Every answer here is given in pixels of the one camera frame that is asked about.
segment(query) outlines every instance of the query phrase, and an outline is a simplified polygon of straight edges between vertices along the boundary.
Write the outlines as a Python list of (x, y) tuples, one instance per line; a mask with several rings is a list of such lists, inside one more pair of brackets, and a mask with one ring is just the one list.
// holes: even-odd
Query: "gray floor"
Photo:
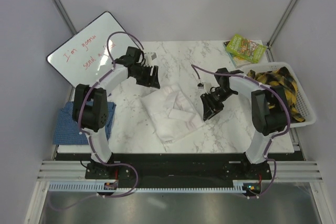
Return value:
[[(42, 223), (321, 223), (308, 187), (274, 184), (262, 198), (254, 200), (230, 194), (191, 193), (135, 193), (120, 199), (93, 198), (63, 212), (46, 208)], [(51, 193), (51, 202), (65, 207), (89, 194)]]

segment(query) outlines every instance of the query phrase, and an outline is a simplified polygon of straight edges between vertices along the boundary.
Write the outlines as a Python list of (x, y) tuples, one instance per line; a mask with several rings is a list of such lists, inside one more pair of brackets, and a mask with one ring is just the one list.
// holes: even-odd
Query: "white towel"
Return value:
[(164, 143), (175, 142), (204, 125), (177, 84), (161, 88), (141, 100)]

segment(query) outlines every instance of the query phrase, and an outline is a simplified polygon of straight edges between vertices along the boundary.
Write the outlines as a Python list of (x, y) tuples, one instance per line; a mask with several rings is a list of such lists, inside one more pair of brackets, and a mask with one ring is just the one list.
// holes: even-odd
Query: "laundry basket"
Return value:
[(308, 98), (298, 78), (296, 77), (290, 65), (288, 65), (285, 62), (268, 62), (268, 63), (250, 64), (250, 65), (242, 66), (240, 70), (247, 74), (250, 70), (253, 70), (256, 73), (261, 73), (261, 72), (267, 72), (267, 71), (274, 71), (282, 67), (286, 67), (291, 73), (291, 75), (294, 77), (294, 79), (296, 80), (296, 83), (298, 85), (298, 94), (297, 94), (297, 103), (295, 107), (300, 112), (300, 114), (306, 119), (302, 123), (291, 123), (290, 127), (291, 128), (302, 127), (302, 126), (313, 124), (316, 121), (316, 115), (308, 101)]

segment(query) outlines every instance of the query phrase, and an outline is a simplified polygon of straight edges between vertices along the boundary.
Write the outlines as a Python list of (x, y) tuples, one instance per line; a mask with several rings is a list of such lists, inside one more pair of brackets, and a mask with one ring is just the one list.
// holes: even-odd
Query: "blue towel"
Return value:
[[(109, 116), (105, 126), (106, 138), (111, 135), (111, 128), (116, 104), (108, 102)], [(58, 112), (57, 124), (54, 133), (54, 144), (60, 145), (77, 145), (88, 144), (85, 134), (79, 134), (78, 123), (72, 119), (73, 102), (67, 102), (63, 109)]]

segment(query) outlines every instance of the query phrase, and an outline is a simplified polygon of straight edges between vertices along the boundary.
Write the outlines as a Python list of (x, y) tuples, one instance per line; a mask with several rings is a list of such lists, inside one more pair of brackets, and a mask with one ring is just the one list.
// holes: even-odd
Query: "marble tabletop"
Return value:
[[(155, 52), (153, 64), (159, 66), (162, 87), (178, 83), (184, 94), (203, 116), (198, 79), (191, 67), (215, 72), (226, 67), (234, 70), (222, 41), (159, 41), (144, 42), (145, 52)], [(202, 81), (218, 86), (213, 75), (200, 72)], [(109, 140), (114, 153), (242, 153), (248, 149), (254, 134), (251, 107), (247, 98), (232, 95), (224, 102), (222, 112), (186, 137), (163, 144), (155, 133), (140, 97), (155, 91), (135, 84), (133, 78), (122, 82), (112, 91), (109, 101), (116, 103), (116, 113)], [(60, 153), (90, 153), (89, 146), (59, 146)], [(278, 137), (270, 149), (272, 153), (292, 153), (289, 134)]]

